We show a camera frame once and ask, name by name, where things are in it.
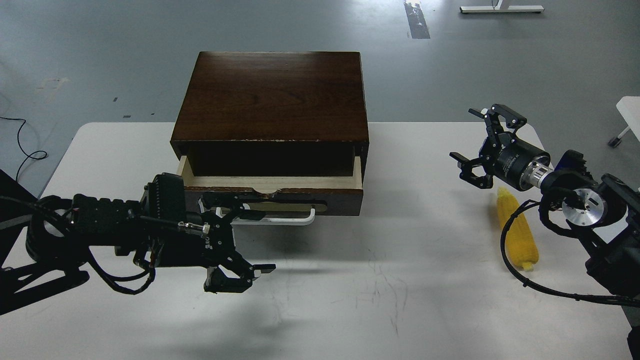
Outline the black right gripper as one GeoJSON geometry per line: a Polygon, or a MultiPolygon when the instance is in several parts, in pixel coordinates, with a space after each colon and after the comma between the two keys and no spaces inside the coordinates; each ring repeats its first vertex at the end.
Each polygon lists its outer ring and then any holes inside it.
{"type": "Polygon", "coordinates": [[[528,119],[503,104],[493,104],[482,111],[469,108],[468,112],[484,121],[487,138],[475,159],[468,159],[458,152],[449,153],[461,171],[459,178],[478,189],[492,189],[494,176],[517,191],[528,191],[534,187],[528,180],[531,174],[528,169],[533,162],[548,166],[551,155],[516,136],[528,119]],[[474,173],[478,167],[482,168],[484,175],[474,173]]]}

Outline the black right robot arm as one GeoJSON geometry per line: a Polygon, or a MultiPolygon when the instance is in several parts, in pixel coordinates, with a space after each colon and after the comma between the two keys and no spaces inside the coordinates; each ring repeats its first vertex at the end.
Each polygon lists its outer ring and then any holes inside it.
{"type": "Polygon", "coordinates": [[[586,168],[583,154],[567,150],[551,166],[550,154],[518,137],[527,123],[525,116],[507,105],[493,104],[482,110],[469,109],[486,125],[487,137],[478,157],[468,159],[451,152],[460,168],[459,177],[480,189],[493,187],[497,177],[517,191],[537,188],[541,199],[529,199],[507,210],[500,234],[500,253],[508,271],[524,287],[551,296],[599,305],[621,306],[631,330],[627,344],[634,360],[639,358],[639,192],[619,178],[604,174],[597,182],[586,168]],[[556,235],[577,239],[589,255],[589,276],[608,295],[557,291],[537,284],[519,273],[514,251],[506,248],[515,221],[530,208],[538,207],[539,219],[556,235]]]}

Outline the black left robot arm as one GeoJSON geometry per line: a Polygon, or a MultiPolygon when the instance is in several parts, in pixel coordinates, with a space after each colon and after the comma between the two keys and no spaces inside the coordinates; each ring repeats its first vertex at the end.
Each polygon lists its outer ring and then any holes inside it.
{"type": "Polygon", "coordinates": [[[188,211],[180,175],[157,174],[138,201],[84,194],[37,199],[11,178],[2,188],[1,260],[23,228],[33,260],[1,269],[2,314],[86,283],[84,264],[114,291],[131,296],[148,289],[157,268],[203,267],[203,289],[210,293],[242,293],[276,268],[247,262],[234,241],[233,220],[260,221],[263,210],[215,197],[202,203],[227,208],[226,215],[188,211]]]}

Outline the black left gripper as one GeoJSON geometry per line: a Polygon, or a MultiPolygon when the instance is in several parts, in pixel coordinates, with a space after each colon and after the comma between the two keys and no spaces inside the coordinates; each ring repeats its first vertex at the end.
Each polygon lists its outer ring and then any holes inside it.
{"type": "Polygon", "coordinates": [[[134,263],[141,268],[205,267],[204,292],[242,293],[276,264],[251,264],[236,249],[231,222],[260,221],[264,210],[249,209],[238,195],[204,193],[206,212],[192,213],[185,221],[135,214],[132,222],[142,229],[144,242],[135,249],[134,263]],[[227,208],[222,216],[217,208],[227,208]]]}

